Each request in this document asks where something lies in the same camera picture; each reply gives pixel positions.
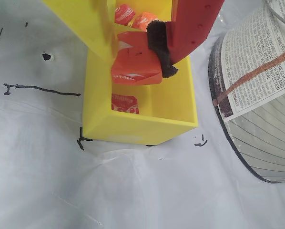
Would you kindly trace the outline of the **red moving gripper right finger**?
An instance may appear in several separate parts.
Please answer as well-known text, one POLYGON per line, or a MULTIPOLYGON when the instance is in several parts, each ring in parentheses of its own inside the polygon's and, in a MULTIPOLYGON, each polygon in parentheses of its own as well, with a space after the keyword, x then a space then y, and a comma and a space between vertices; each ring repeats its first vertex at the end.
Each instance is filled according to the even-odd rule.
POLYGON ((176 63, 187 57, 208 37, 224 0, 173 0, 170 21, 147 26, 148 47, 160 61, 162 75, 178 72, 176 63))

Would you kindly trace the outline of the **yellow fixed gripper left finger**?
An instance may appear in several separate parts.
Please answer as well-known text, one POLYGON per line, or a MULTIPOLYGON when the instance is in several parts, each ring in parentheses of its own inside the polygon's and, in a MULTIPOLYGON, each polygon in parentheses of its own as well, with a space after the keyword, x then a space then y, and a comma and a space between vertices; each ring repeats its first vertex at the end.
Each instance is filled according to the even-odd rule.
POLYGON ((87 46, 103 60, 117 50, 114 33, 114 0, 45 0, 49 7, 87 46))

